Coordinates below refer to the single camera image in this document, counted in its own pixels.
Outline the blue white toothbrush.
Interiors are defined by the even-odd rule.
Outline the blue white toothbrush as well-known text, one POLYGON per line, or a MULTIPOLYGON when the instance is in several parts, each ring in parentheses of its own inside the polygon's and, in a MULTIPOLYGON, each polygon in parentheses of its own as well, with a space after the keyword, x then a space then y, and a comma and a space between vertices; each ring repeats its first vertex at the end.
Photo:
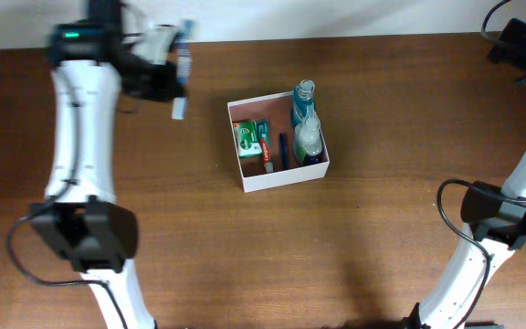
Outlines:
POLYGON ((195 22, 193 20, 184 20, 179 28, 175 39, 176 45, 176 80, 182 88, 181 94, 174 98, 172 118, 181 121, 185 117, 187 108, 187 96, 185 87, 189 82, 192 68, 192 57, 190 53, 190 43, 195 31, 195 22))

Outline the white cardboard box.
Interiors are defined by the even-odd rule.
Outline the white cardboard box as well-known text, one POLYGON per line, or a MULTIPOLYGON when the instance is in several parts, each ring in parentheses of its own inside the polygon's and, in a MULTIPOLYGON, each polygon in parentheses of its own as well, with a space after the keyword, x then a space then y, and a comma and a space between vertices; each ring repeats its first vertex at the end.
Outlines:
POLYGON ((330 165, 330 157, 322 132, 321 141, 323 151, 320 163, 299 166, 295 158, 292 150, 294 136, 291 124, 292 105, 292 91, 244 99, 241 101, 231 101, 227 104, 230 130, 232 134, 234 134, 234 122, 267 119, 269 123, 270 151, 274 164, 273 173, 266 173, 261 156, 240 158, 237 154, 235 136, 232 137, 235 158, 245 193, 269 189, 272 187, 297 184, 304 181, 323 178, 326 175, 330 165), (281 166, 279 148, 279 135, 281 133, 285 133, 287 138, 289 170, 283 170, 281 166))

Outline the blue disposable razor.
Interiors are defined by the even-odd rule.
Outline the blue disposable razor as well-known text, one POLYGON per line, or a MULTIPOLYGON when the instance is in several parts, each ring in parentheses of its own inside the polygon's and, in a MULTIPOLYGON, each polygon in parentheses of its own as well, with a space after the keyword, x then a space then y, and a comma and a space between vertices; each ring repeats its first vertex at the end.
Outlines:
POLYGON ((289 170, 288 145, 285 133, 279 135, 280 159, 283 170, 289 170))

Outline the teal mouthwash bottle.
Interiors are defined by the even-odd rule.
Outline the teal mouthwash bottle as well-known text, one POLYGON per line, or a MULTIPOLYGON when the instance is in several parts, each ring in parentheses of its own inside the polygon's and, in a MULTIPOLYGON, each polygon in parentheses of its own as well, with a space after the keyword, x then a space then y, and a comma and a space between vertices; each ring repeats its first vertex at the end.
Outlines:
POLYGON ((291 109, 291 124, 295 129, 305 118, 310 105, 315 105, 315 84, 312 80, 302 80, 293 91, 293 105, 291 109))

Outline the clear blue spray bottle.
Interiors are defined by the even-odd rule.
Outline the clear blue spray bottle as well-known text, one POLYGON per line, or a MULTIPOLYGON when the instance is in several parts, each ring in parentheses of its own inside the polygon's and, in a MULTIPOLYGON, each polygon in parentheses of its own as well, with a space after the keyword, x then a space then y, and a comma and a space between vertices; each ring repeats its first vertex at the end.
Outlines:
POLYGON ((316 117, 304 119, 295 129, 293 152, 299 166, 321 162, 323 145, 321 123, 316 117))

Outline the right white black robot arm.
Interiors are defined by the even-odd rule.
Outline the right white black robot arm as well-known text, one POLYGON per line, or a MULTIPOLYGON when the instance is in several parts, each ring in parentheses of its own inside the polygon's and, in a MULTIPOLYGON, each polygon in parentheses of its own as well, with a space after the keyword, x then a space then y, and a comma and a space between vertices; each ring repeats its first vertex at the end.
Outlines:
MULTIPOLYGON (((526 72, 526 22, 511 19, 497 38, 486 30, 495 9, 507 3, 491 8, 480 33, 493 45, 489 60, 509 62, 526 72)), ((517 83, 526 83, 526 75, 517 83)), ((438 188, 436 204, 461 240, 437 286, 416 303, 399 328, 465 328, 489 279, 526 242, 526 151, 502 187, 450 178, 438 188), (460 209, 463 229, 450 222, 443 208, 443 191, 449 185, 467 188, 460 209)))

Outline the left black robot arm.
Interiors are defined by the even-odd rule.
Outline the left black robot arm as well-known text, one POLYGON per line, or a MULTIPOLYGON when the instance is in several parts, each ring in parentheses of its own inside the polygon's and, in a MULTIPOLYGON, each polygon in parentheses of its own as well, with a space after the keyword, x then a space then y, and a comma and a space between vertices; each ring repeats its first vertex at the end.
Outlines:
POLYGON ((33 230, 91 288, 109 328, 154 328, 138 282, 135 215, 116 201, 112 179, 114 115, 121 94, 169 102, 185 115, 195 23, 154 24, 130 1, 91 1, 85 18, 54 27, 47 52, 56 93, 52 171, 45 201, 30 207, 33 230))

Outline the green soap packet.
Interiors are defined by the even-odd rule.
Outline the green soap packet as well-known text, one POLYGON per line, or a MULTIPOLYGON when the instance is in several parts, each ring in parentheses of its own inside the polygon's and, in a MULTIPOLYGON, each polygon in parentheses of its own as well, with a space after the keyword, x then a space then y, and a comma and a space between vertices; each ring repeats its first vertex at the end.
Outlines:
POLYGON ((240 158, 257 157, 262 154, 256 133, 256 124, 253 121, 234 122, 233 131, 237 154, 240 158))

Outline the green red toothpaste tube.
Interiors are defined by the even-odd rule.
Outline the green red toothpaste tube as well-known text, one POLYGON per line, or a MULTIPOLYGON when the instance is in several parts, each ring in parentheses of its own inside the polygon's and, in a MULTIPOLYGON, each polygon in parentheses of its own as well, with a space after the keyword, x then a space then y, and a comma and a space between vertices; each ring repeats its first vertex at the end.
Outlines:
POLYGON ((268 120, 263 119, 263 120, 256 121, 256 129, 257 129, 258 142, 262 150, 262 159, 263 159, 264 168, 267 174, 273 173, 274 164, 271 158, 271 151, 270 151, 268 120))

